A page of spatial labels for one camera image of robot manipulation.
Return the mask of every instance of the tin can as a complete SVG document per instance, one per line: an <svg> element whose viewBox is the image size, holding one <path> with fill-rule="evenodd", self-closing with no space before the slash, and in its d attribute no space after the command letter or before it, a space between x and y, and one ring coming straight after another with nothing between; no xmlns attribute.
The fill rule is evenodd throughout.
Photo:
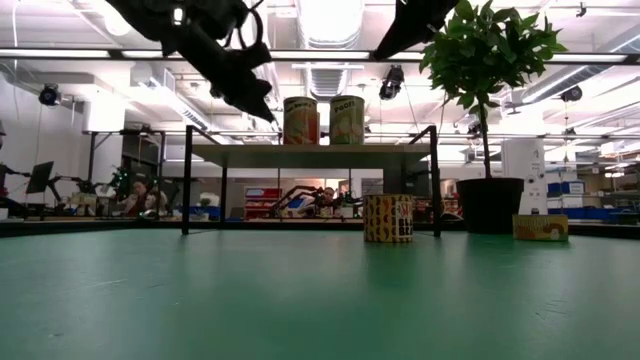
<svg viewBox="0 0 640 360"><path fill-rule="evenodd" d="M329 139L331 145L364 144L364 99L336 96L331 99Z"/></svg>
<svg viewBox="0 0 640 360"><path fill-rule="evenodd" d="M319 143L318 102L302 96L285 99L283 144L318 145Z"/></svg>
<svg viewBox="0 0 640 360"><path fill-rule="evenodd" d="M367 195L363 204L364 241L413 241L413 196Z"/></svg>

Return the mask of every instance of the fluorescent light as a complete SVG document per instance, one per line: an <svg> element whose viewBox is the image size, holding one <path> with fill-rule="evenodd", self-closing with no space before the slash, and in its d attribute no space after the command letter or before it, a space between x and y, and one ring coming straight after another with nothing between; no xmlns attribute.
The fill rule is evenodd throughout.
<svg viewBox="0 0 640 360"><path fill-rule="evenodd" d="M389 58L389 60L415 62L415 61L422 61L423 58L424 58L423 53L407 51L407 52L401 52L396 55L393 55Z"/></svg>
<svg viewBox="0 0 640 360"><path fill-rule="evenodd" d="M407 134L407 133L365 133L364 137L371 137L371 138L412 138L413 136L411 136L411 134Z"/></svg>
<svg viewBox="0 0 640 360"><path fill-rule="evenodd" d="M162 58L161 50L125 50L122 56L126 58Z"/></svg>
<svg viewBox="0 0 640 360"><path fill-rule="evenodd" d="M604 168L605 170L613 170L616 168L626 168L627 166L630 166L631 164L629 163L620 163L620 164L616 164L616 165L611 165L611 166L607 166L606 168Z"/></svg>
<svg viewBox="0 0 640 360"><path fill-rule="evenodd" d="M341 50L270 50L271 58L274 60L367 60L369 59L368 51L341 51Z"/></svg>
<svg viewBox="0 0 640 360"><path fill-rule="evenodd" d="M224 136L278 136L278 132L267 132L267 131L213 131L214 134L224 135Z"/></svg>
<svg viewBox="0 0 640 360"><path fill-rule="evenodd" d="M627 55L616 54L554 54L550 62L622 62Z"/></svg>
<svg viewBox="0 0 640 360"><path fill-rule="evenodd" d="M294 70L364 70L364 65L354 64L291 64Z"/></svg>
<svg viewBox="0 0 640 360"><path fill-rule="evenodd" d="M0 49L0 57L108 59L107 50Z"/></svg>

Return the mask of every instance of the small box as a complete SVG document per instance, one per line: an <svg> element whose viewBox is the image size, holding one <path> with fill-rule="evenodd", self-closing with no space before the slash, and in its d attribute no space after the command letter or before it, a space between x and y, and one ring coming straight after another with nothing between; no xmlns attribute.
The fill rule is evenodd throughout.
<svg viewBox="0 0 640 360"><path fill-rule="evenodd" d="M513 215L513 238L568 241L569 220L566 215Z"/></svg>

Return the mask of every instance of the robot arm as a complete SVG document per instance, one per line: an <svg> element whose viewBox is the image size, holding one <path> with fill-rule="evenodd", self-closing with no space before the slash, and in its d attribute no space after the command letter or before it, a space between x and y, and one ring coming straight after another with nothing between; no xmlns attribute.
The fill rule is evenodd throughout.
<svg viewBox="0 0 640 360"><path fill-rule="evenodd" d="M211 94L249 114L268 121L275 117L264 97L271 85L259 80L252 69L271 62L262 42L263 25L255 8L242 0L107 0L140 34L162 44L168 56L179 52L207 80ZM256 19L256 41L242 50L227 51L216 40L239 29L252 14Z"/></svg>
<svg viewBox="0 0 640 360"><path fill-rule="evenodd" d="M296 196L294 196L293 198L290 198L291 195L293 195L298 190L306 190L307 192L301 192L301 193L297 194ZM281 197L280 200L276 201L273 205L271 205L270 213L272 215L276 214L278 212L278 210L289 206L289 204L292 201L297 200L300 197L305 196L305 195L313 197L313 198L316 198L317 196L322 194L322 191L323 191L322 188L315 188L313 186L305 186L305 185L295 186L291 190L289 190L283 197Z"/></svg>

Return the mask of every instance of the desk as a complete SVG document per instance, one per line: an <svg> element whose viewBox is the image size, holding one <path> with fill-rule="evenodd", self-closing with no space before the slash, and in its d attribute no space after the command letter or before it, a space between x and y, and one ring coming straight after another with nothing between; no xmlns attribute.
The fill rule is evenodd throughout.
<svg viewBox="0 0 640 360"><path fill-rule="evenodd" d="M194 131L209 139L208 144L193 144ZM415 144L425 134L430 135L428 144ZM440 233L440 174L437 164L436 127L430 126L423 131L412 145L219 145L207 134L189 125L185 144L183 219L182 233L189 233L189 194L191 191L192 156L197 155L222 167L222 185L220 196L220 223L226 222L227 171L229 168L278 169L278 188L280 188L280 169L383 169L385 183L387 170L398 173L397 184L406 193L407 166L418 163L431 155L431 180L434 202L438 214L434 216L434 232Z"/></svg>

